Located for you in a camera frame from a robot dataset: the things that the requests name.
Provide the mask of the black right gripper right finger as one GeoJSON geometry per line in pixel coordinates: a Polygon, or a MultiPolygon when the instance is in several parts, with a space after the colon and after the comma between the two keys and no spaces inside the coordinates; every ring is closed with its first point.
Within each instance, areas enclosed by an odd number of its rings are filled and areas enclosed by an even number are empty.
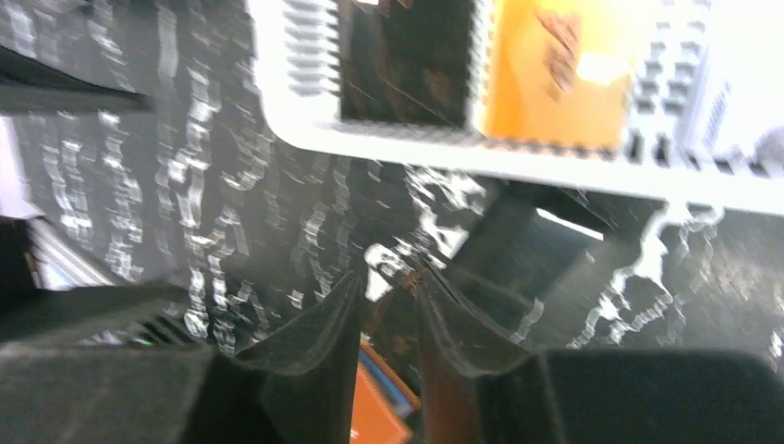
{"type": "Polygon", "coordinates": [[[783,384],[742,352],[547,349],[503,337],[437,273],[416,285],[429,443],[779,443],[783,384]]]}

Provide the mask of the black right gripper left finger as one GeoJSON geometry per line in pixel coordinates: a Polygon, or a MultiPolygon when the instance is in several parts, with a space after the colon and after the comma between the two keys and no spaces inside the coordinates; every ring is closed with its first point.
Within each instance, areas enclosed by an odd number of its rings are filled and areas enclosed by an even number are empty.
{"type": "Polygon", "coordinates": [[[361,291],[230,357],[177,321],[174,286],[1,293],[5,443],[346,443],[361,291]]]}

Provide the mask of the brown leather card holder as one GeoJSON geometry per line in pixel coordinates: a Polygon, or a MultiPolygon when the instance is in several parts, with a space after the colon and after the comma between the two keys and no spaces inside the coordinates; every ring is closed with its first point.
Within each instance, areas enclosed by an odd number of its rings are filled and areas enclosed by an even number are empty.
{"type": "Polygon", "coordinates": [[[360,346],[351,419],[351,444],[411,443],[409,420],[420,398],[366,341],[360,346]]]}

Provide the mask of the black credit card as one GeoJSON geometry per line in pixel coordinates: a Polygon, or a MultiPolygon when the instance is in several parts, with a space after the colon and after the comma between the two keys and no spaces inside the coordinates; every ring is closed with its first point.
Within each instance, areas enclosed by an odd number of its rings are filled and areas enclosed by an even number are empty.
{"type": "Polygon", "coordinates": [[[343,119],[464,126],[472,1],[337,6],[343,119]]]}

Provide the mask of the orange credit card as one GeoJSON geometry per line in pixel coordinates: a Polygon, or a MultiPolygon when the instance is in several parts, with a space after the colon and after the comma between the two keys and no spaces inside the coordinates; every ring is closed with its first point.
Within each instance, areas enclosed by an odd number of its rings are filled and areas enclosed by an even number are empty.
{"type": "Polygon", "coordinates": [[[485,136],[616,150],[655,3],[497,1],[485,83],[485,136]]]}

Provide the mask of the white credit card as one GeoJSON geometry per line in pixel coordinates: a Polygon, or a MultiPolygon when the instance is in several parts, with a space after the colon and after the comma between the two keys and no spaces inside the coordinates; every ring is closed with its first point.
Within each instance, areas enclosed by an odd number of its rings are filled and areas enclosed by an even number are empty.
{"type": "Polygon", "coordinates": [[[782,165],[782,2],[713,3],[676,144],[701,161],[782,165]]]}

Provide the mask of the white plastic basket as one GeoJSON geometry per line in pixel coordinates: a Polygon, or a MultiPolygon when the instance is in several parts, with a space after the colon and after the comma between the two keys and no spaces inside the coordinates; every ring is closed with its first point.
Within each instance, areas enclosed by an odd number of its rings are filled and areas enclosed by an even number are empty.
{"type": "Polygon", "coordinates": [[[500,179],[648,199],[783,212],[783,169],[769,161],[697,160],[673,142],[667,100],[633,114],[616,152],[552,142],[503,142],[475,129],[339,119],[338,6],[333,1],[250,1],[253,73],[267,124],[283,142],[316,153],[458,169],[500,179]]]}

